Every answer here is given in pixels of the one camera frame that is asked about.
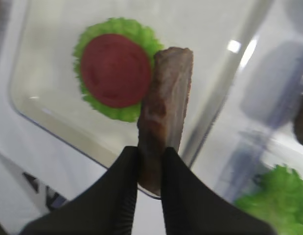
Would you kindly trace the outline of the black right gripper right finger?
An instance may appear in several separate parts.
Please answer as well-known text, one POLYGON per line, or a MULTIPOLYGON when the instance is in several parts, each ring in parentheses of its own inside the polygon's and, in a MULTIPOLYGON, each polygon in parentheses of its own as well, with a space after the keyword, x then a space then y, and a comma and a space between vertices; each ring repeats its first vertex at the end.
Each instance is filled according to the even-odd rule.
POLYGON ((162 157, 161 198, 168 235, 276 234, 203 184, 172 147, 162 157))

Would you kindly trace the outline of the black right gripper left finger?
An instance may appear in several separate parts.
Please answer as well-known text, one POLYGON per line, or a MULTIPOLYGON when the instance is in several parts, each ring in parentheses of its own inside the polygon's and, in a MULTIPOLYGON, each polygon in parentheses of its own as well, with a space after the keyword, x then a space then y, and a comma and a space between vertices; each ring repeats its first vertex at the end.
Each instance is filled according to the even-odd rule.
POLYGON ((127 146, 90 188, 27 224, 23 235, 130 235, 137 201, 138 149, 127 146))

